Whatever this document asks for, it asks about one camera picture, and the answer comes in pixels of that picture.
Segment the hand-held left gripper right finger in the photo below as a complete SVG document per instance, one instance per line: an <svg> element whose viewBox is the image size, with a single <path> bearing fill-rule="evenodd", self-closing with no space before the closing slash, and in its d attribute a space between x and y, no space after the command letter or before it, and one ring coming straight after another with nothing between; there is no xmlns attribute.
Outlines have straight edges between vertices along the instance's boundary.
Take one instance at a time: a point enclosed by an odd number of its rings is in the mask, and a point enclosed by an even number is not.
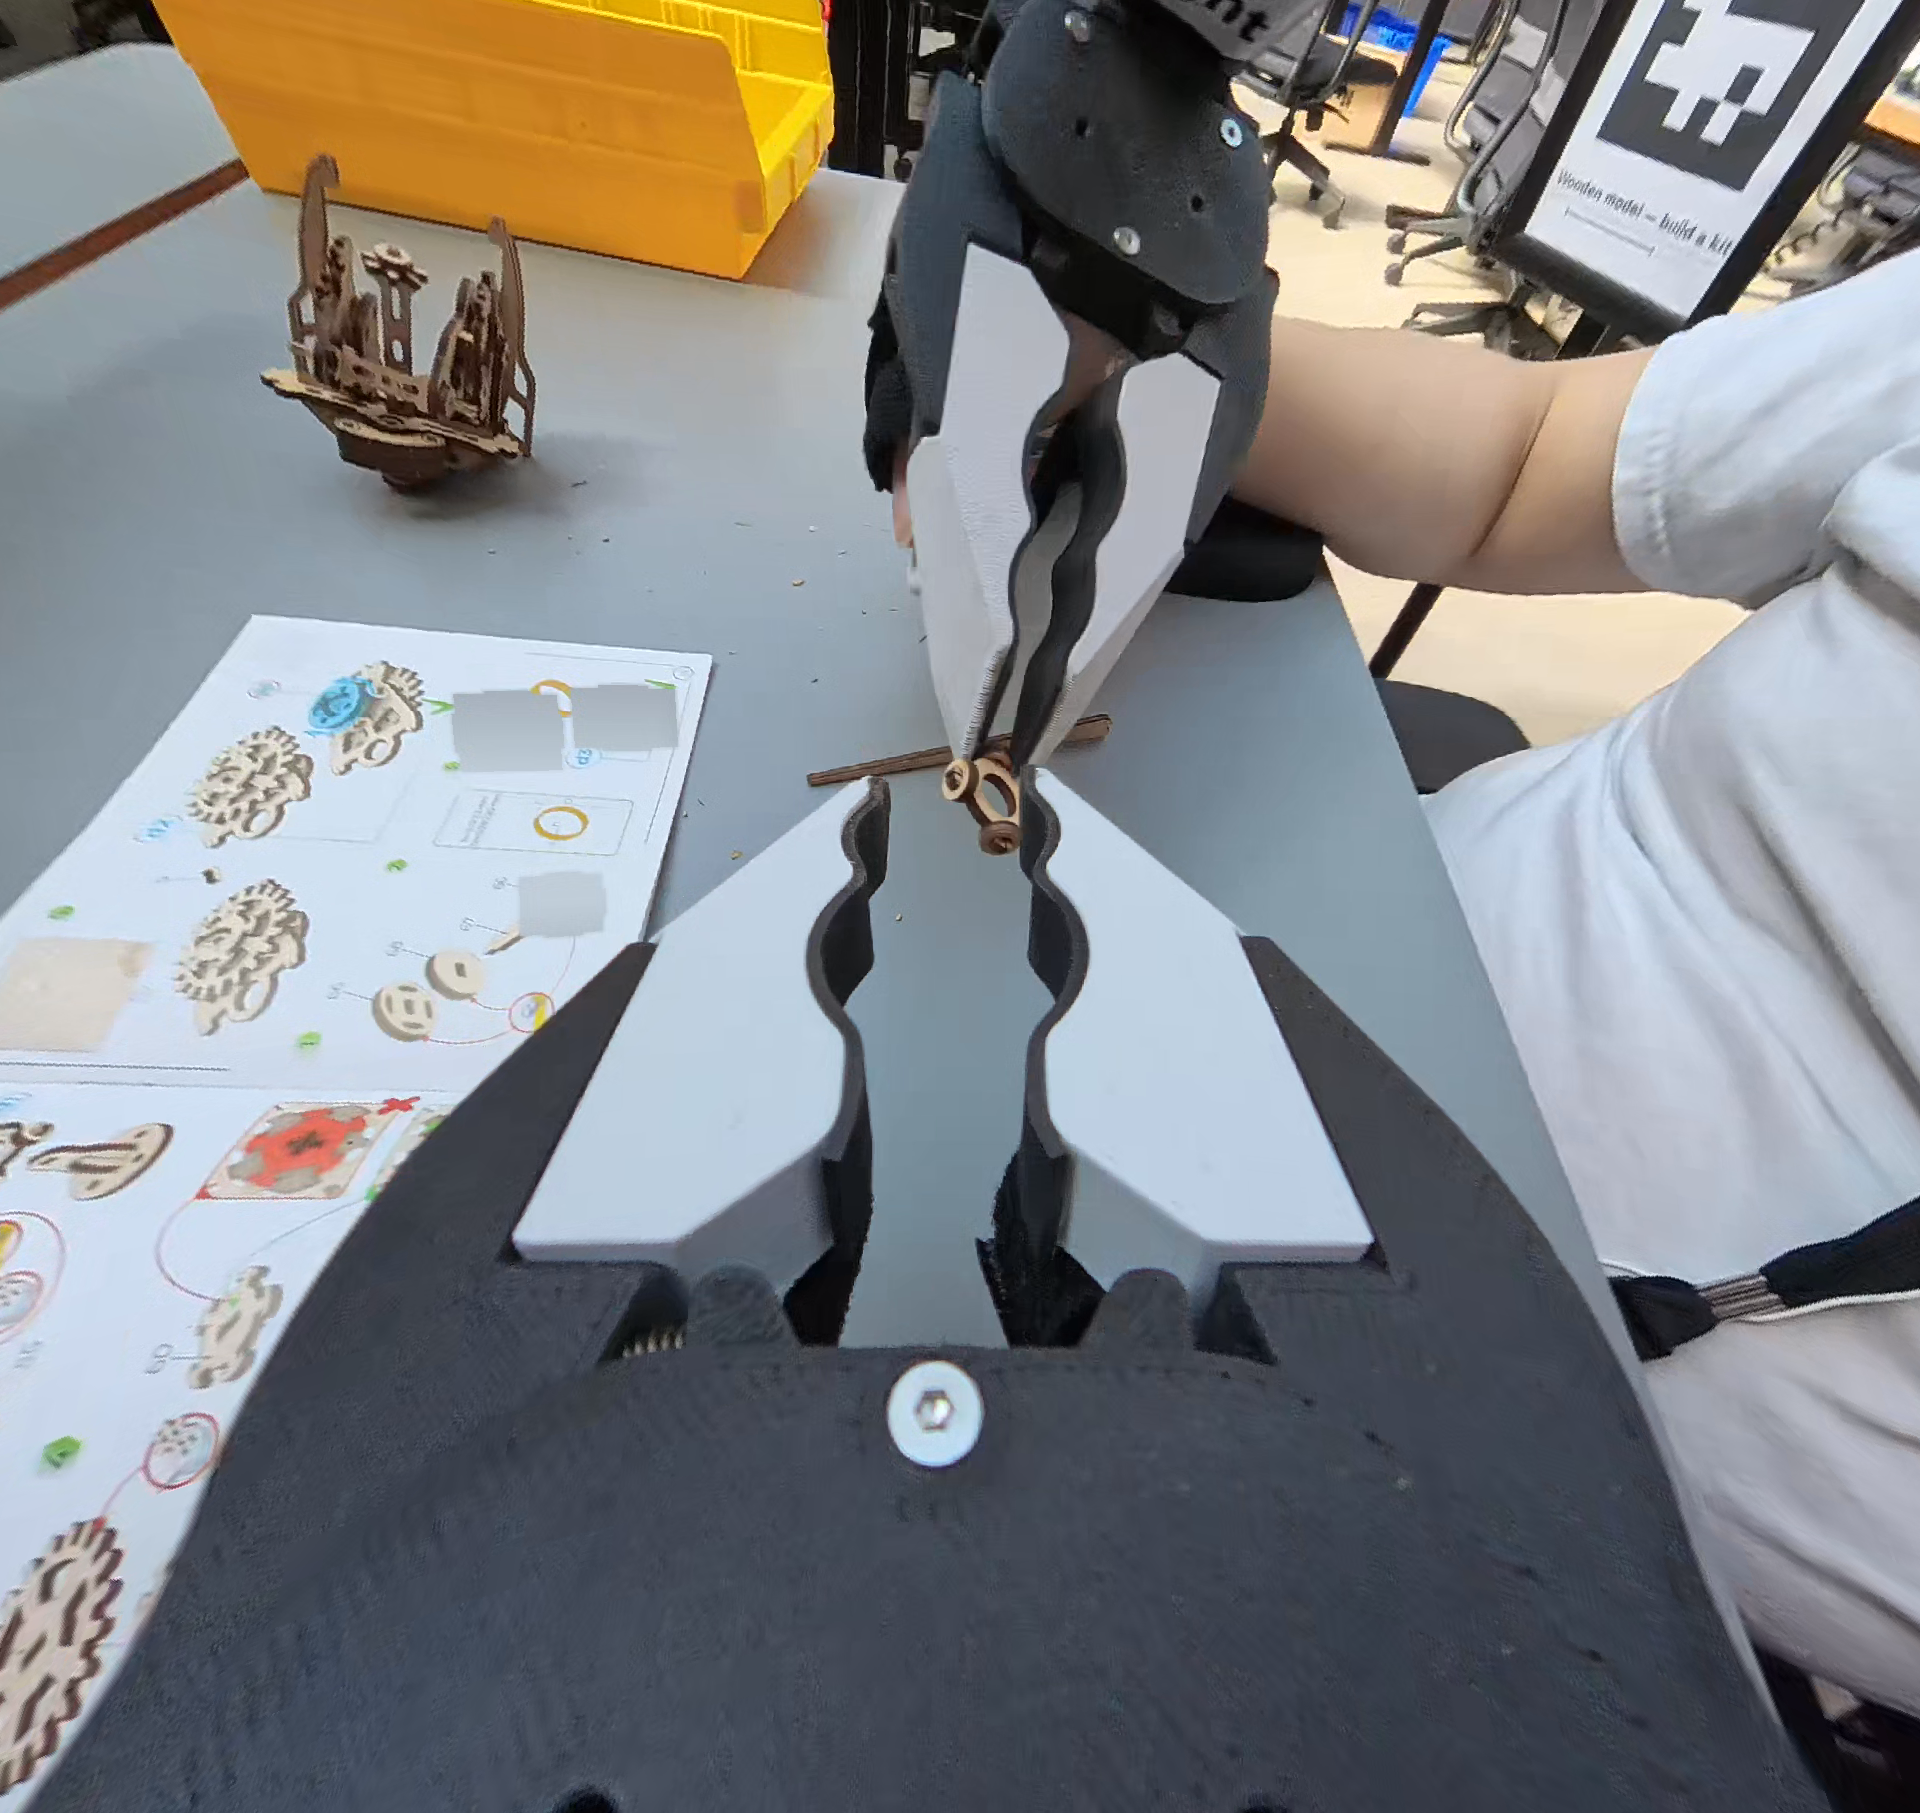
<svg viewBox="0 0 1920 1813"><path fill-rule="evenodd" d="M1021 1217L1091 1283L1230 1263L1347 1263L1371 1226L1243 931L1058 772L1021 794L1029 965Z"/></svg>

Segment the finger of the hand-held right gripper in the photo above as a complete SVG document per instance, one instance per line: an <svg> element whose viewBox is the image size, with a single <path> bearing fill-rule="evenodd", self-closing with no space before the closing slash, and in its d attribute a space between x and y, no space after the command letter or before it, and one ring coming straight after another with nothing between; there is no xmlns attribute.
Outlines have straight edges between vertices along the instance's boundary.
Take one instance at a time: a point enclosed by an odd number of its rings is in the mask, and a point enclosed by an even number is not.
<svg viewBox="0 0 1920 1813"><path fill-rule="evenodd" d="M1052 433L1052 509L1017 572L1013 767L1084 715L1185 550L1217 376L1181 357L1109 374Z"/></svg>
<svg viewBox="0 0 1920 1813"><path fill-rule="evenodd" d="M1074 482L1035 500L1041 462L1109 374L1112 334L1058 312L1025 263L964 249L943 422L907 458L929 684L958 761L1013 734L1075 504Z"/></svg>

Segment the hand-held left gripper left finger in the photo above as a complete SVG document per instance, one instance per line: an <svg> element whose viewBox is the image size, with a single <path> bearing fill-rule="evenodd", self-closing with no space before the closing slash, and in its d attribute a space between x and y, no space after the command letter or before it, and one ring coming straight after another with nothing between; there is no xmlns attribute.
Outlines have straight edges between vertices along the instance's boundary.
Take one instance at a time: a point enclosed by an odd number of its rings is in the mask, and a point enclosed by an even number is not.
<svg viewBox="0 0 1920 1813"><path fill-rule="evenodd" d="M872 1109L851 990L875 962L891 789L855 781L679 912L575 1104L512 1243L762 1274L845 1312L872 1229Z"/></svg>

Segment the small wooden ring part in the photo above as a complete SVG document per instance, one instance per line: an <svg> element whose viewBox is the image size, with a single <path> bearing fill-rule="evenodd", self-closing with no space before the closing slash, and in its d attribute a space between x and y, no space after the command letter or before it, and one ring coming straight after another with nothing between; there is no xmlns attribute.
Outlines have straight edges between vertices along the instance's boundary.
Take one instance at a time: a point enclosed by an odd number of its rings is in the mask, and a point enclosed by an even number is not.
<svg viewBox="0 0 1920 1813"><path fill-rule="evenodd" d="M1021 847L1021 774L1004 751L955 756L943 772L943 794L974 820L987 853Z"/></svg>

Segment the person's right forearm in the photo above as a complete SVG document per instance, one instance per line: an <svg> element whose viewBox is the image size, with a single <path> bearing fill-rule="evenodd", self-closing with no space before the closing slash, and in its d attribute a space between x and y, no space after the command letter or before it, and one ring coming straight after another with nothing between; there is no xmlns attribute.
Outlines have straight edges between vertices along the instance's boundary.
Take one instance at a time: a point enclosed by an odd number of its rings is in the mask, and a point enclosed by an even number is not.
<svg viewBox="0 0 1920 1813"><path fill-rule="evenodd" d="M1650 350L1523 361L1277 316L1234 495L1347 567L1484 596L1629 596L1614 467Z"/></svg>

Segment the grey desk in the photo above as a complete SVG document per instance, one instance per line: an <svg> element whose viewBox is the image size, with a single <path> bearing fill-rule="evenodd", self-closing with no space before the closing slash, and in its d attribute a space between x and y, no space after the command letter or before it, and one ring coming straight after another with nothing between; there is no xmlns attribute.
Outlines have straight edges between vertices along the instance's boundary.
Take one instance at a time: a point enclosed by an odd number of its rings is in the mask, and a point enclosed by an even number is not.
<svg viewBox="0 0 1920 1813"><path fill-rule="evenodd" d="M733 890L809 756L938 723L855 467L872 290L532 258L578 403L540 478L416 521L327 482L160 334L137 263L10 316L4 869L52 851L243 610L719 661L663 912ZM292 1314L45 1807L1823 1807L1682 1504L1591 1243L1330 584L1167 597L1070 767L1209 899L1254 1041L1303 1067L1360 1255L1173 1282L1123 1251L1074 1345L1004 1345L974 1238L1017 1146L1033 890L909 785L868 1052L875 1220L846 1335L763 1251L675 1282L508 1250L565 1117L663 1146L616 1019L666 936L441 1125Z"/></svg>

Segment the thin wooden stick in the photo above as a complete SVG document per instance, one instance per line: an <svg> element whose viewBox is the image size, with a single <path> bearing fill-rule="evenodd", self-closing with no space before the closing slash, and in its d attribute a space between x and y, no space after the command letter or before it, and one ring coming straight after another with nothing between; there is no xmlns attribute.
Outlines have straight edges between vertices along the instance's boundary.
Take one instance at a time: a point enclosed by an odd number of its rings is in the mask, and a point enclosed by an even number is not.
<svg viewBox="0 0 1920 1813"><path fill-rule="evenodd" d="M1112 713L1087 713L1087 715L1070 723L1060 744L1064 750L1070 744L1100 744L1100 739L1109 739L1109 734L1112 734ZM901 772L926 772L926 767L947 772L949 761L955 761L949 750L909 750L909 751L855 761L855 764L840 764L840 767L812 767L812 772L803 772L803 785L809 789L836 789L836 785L851 785L862 774L901 774Z"/></svg>

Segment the black office chair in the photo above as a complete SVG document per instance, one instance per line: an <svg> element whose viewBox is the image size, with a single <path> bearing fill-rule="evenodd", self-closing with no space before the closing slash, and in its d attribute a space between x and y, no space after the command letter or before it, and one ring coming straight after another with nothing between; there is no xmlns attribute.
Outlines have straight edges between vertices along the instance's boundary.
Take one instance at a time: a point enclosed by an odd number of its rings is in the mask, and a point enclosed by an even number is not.
<svg viewBox="0 0 1920 1813"><path fill-rule="evenodd" d="M1382 282L1399 286L1411 258L1474 249L1523 183L1604 0L1508 0L1491 55L1448 123L1464 174L1440 213L1386 215Z"/></svg>

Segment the printed assembly instruction booklet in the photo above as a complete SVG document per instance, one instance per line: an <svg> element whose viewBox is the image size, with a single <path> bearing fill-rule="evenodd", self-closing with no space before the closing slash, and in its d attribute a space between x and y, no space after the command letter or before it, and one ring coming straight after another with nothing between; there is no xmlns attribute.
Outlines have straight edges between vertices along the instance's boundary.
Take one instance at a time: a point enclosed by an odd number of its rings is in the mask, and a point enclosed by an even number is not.
<svg viewBox="0 0 1920 1813"><path fill-rule="evenodd" d="M323 1263L644 933L708 672L252 619L4 912L4 1807Z"/></svg>

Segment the person in white shirt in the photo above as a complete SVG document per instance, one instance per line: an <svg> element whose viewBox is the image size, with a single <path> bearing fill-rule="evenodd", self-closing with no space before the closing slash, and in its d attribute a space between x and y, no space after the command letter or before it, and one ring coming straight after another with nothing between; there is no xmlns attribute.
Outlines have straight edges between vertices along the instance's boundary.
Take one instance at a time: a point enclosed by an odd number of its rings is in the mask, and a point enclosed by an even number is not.
<svg viewBox="0 0 1920 1813"><path fill-rule="evenodd" d="M1746 619L1426 820L1746 1630L1916 1714L1916 253L1654 348L1614 510Z"/></svg>

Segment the brown wooden ship model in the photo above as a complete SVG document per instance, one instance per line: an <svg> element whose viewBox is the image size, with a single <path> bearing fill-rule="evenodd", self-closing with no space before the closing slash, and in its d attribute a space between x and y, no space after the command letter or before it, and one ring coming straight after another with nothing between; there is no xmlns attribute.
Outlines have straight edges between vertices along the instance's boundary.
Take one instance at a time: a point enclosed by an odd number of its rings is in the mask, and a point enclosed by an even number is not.
<svg viewBox="0 0 1920 1813"><path fill-rule="evenodd" d="M298 183L298 282L289 299L292 366L261 380L298 403L348 466L412 493L456 474L532 458L537 374L524 353L515 236L489 219L497 267L466 277L430 366L412 366L412 299L426 271L399 245L356 249L327 223L339 183L314 153Z"/></svg>

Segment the black framed marker sign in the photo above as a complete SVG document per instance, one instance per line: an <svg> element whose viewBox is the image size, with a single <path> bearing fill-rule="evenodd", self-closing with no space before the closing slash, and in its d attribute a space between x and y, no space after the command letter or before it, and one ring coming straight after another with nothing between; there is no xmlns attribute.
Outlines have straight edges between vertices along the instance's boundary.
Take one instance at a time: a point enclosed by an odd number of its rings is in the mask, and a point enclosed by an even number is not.
<svg viewBox="0 0 1920 1813"><path fill-rule="evenodd" d="M1604 0L1485 236L1618 338L1723 316L1916 43L1916 0Z"/></svg>

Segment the yellow plastic bin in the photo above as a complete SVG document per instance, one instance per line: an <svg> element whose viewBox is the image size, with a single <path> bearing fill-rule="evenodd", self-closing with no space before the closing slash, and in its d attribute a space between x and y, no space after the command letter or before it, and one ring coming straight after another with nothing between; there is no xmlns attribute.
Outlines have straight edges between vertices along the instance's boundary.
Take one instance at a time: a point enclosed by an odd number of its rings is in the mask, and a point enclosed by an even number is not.
<svg viewBox="0 0 1920 1813"><path fill-rule="evenodd" d="M247 175L740 280L830 146L819 0L155 0Z"/></svg>

